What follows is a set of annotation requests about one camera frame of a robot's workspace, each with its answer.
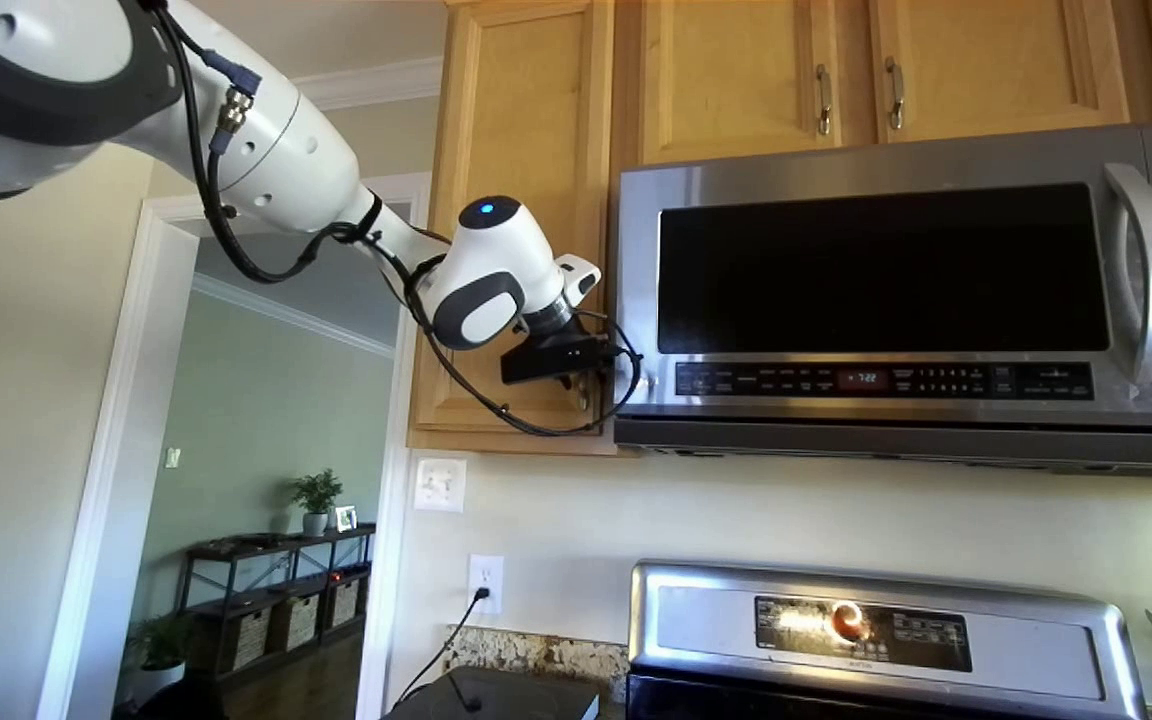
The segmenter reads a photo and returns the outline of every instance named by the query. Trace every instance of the microwave handle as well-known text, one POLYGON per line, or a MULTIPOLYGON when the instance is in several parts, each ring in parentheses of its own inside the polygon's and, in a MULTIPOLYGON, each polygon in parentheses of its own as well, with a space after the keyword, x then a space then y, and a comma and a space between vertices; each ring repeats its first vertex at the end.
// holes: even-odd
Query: microwave handle
POLYGON ((1121 338, 1136 351, 1136 389, 1152 382, 1152 185, 1131 163, 1104 163, 1104 180, 1121 201, 1111 210, 1111 290, 1121 297, 1121 338), (1145 259, 1145 297, 1131 284, 1131 235, 1145 259))

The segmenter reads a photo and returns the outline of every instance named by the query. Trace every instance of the potted plant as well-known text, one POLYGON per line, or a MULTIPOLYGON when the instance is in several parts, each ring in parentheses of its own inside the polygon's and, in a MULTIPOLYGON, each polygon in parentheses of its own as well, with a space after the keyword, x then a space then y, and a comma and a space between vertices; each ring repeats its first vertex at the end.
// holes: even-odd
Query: potted plant
POLYGON ((141 633, 132 635, 134 665, 128 670, 125 701, 141 709, 157 690, 178 683, 186 668, 186 643, 191 620, 184 610, 141 622, 141 633))
POLYGON ((324 536, 341 481, 333 467, 291 481, 291 498, 302 506, 302 536, 324 536))

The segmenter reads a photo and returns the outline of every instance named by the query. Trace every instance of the stainless steel microwave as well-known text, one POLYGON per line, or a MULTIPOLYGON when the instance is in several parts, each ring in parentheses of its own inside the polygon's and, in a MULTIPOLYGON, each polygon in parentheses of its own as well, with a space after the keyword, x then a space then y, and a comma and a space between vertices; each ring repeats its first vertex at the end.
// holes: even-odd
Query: stainless steel microwave
POLYGON ((1152 462, 1152 125, 630 167, 617 275, 617 445, 1152 462))

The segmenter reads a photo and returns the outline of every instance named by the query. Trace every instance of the over-the-range microwave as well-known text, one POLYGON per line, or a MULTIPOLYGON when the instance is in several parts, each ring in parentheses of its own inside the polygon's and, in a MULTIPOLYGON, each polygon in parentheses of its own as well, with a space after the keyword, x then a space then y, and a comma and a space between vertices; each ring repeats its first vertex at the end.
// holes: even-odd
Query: over-the-range microwave
POLYGON ((617 275, 617 445, 1152 462, 1152 125, 630 167, 617 275))

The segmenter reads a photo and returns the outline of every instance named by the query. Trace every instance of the stove display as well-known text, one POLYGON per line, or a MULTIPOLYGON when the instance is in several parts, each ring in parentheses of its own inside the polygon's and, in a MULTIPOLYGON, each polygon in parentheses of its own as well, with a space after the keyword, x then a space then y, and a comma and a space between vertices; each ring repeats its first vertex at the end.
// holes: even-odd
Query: stove display
POLYGON ((970 670, 962 616, 854 599, 754 595, 754 649, 970 670))

